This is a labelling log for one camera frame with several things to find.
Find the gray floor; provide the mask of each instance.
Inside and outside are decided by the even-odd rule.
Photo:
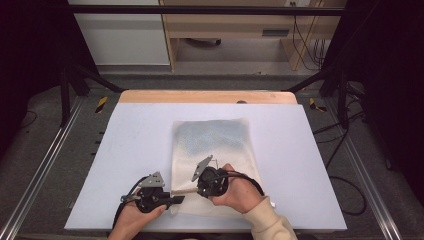
[[[281,50],[278,40],[223,40],[221,46],[217,47],[183,42],[179,52],[178,69],[174,72],[162,69],[145,71],[143,75],[139,72],[116,75],[116,72],[111,71],[104,76],[121,87],[132,89],[280,90],[293,86],[313,73],[307,70],[289,71]],[[305,107],[312,130],[334,123],[329,112],[309,108],[310,97],[314,97],[318,106],[327,103],[317,94],[319,84],[316,83],[297,94],[298,102]],[[84,97],[81,113],[20,227],[19,238],[23,238],[23,234],[62,235],[58,239],[64,239],[63,235],[104,237],[104,233],[63,229],[71,211],[69,205],[78,197],[94,160],[98,141],[102,138],[101,133],[106,129],[119,97],[119,94],[111,93],[97,84],[90,82],[90,85],[92,91],[88,97]],[[28,113],[23,126],[33,119],[35,121],[17,133],[14,143],[0,162],[1,225],[4,225],[12,214],[59,129],[59,94],[58,88],[52,88],[31,99],[28,110],[35,112],[37,117],[35,118],[33,112]],[[104,110],[102,113],[94,113],[99,99],[105,95],[109,99]],[[358,103],[353,103],[350,108],[350,115],[361,111]],[[317,135],[316,139],[321,142],[337,136],[340,136],[340,133],[334,129]],[[414,198],[402,174],[386,169],[384,155],[368,124],[362,119],[356,120],[351,124],[348,136],[354,142],[403,239],[424,239],[423,207]],[[338,140],[318,144],[324,162],[329,159],[337,143]],[[343,145],[329,167],[329,175],[344,177],[360,186],[349,158],[346,146]],[[332,183],[341,208],[346,211],[358,211],[362,204],[360,195],[343,182],[332,180]],[[347,231],[317,234],[317,237],[385,239],[374,211],[369,206],[368,204],[367,210],[360,216],[345,215]]]

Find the cloth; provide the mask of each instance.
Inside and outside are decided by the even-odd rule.
[[[215,168],[230,163],[238,172],[247,174],[261,186],[253,149],[250,142],[248,121],[210,120],[179,121],[173,125],[172,191],[194,189],[197,180],[191,182],[197,164],[213,155]],[[172,205],[171,212],[200,216],[237,217],[242,215],[226,206],[213,203],[197,193],[184,194],[182,204]]]
[[[275,213],[269,197],[248,213],[243,214],[243,217],[252,223],[252,236],[255,240],[297,239],[287,218]]]

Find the wrist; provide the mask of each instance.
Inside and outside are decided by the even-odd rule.
[[[252,209],[254,209],[256,206],[258,206],[265,197],[263,196],[253,196],[252,198],[248,199],[243,204],[243,209],[240,211],[242,214],[245,214],[247,212],[250,212]]]

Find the white cabinet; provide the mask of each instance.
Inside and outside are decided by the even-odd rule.
[[[157,0],[68,0],[69,4],[158,5]],[[96,65],[169,65],[161,15],[75,14]]]

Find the metal bar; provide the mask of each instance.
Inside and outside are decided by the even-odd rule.
[[[361,11],[344,8],[254,6],[152,6],[152,5],[49,5],[47,10],[96,14],[214,14],[344,16]]]
[[[336,107],[333,101],[330,101],[328,98],[324,98],[324,101],[334,121],[338,121]],[[338,130],[341,134],[344,133],[342,127],[339,127]],[[352,139],[349,137],[349,135],[345,138],[345,144],[346,151],[351,156],[349,159],[351,160],[353,169],[355,170],[356,176],[358,177],[358,180],[363,188],[367,201],[374,212],[374,216],[376,217],[377,222],[380,225],[384,237],[387,240],[401,240],[402,236],[400,235],[400,232],[397,229],[397,226],[393,221],[392,216],[390,215],[389,210],[386,207],[386,204],[381,198],[377,187],[375,186],[373,180],[368,174],[368,171],[362,163],[362,160],[358,152],[356,151],[355,145],[353,144]]]
[[[18,205],[16,206],[12,215],[9,217],[6,224],[2,227],[0,231],[0,240],[14,239],[16,234],[18,233],[19,228],[21,227],[26,215],[28,214],[29,209],[34,203],[38,192],[43,186],[44,180],[47,174],[49,173],[51,166],[55,162],[56,157],[59,154],[59,151],[75,122],[75,119],[77,118],[83,101],[83,97],[76,98],[76,101],[72,107],[72,114],[67,124],[64,127],[59,128],[55,139],[53,140],[46,155],[41,161],[37,172],[35,173],[31,182],[28,184],[28,187],[25,190],[25,193],[22,195],[21,200],[19,201]]]

